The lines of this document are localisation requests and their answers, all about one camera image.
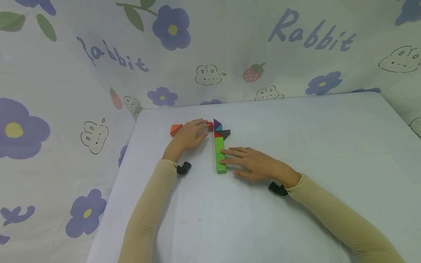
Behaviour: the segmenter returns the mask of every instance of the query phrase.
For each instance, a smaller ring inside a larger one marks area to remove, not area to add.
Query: purple triangular block
[[[221,126],[221,123],[216,119],[213,119],[213,130],[216,130],[219,126]]]

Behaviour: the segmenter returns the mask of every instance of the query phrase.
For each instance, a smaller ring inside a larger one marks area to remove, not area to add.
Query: flower stem
[[[156,16],[156,17],[158,17],[158,14],[157,14],[157,13],[155,13],[154,11],[149,10],[149,9],[147,9],[147,8],[143,8],[143,7],[138,6],[138,5],[124,4],[124,3],[116,3],[116,5],[117,5],[117,6],[123,6],[123,7],[124,7],[124,6],[133,7],[133,8],[136,8],[136,9],[140,9],[140,10],[143,10],[143,11],[149,12],[149,13],[151,13],[152,15],[154,15],[154,16]]]

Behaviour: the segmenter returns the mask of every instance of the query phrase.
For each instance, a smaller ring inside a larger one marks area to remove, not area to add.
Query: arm
[[[179,130],[159,160],[127,224],[118,263],[150,263],[157,227],[167,197],[177,178],[177,161],[182,152],[199,145],[207,132],[207,120],[188,122]]]
[[[299,183],[287,191],[351,248],[361,262],[405,262],[392,243],[375,226],[306,175],[302,175]]]
[[[306,175],[300,175],[287,164],[251,148],[230,148],[221,152],[239,157],[221,163],[249,169],[249,172],[235,170],[235,175],[251,180],[272,179],[283,184],[294,200],[310,210],[363,263],[404,263],[375,226]]]

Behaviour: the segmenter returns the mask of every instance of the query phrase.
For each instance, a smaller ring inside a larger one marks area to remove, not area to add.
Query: fabric backdrop
[[[421,137],[420,30],[421,0],[2,0],[1,261],[85,261],[142,108],[372,91]]]

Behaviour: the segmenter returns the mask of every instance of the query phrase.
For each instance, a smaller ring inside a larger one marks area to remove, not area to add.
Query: black triangular block
[[[231,130],[218,130],[218,131],[216,131],[216,133],[221,135],[222,138],[224,138],[224,140],[225,140],[231,134]]]

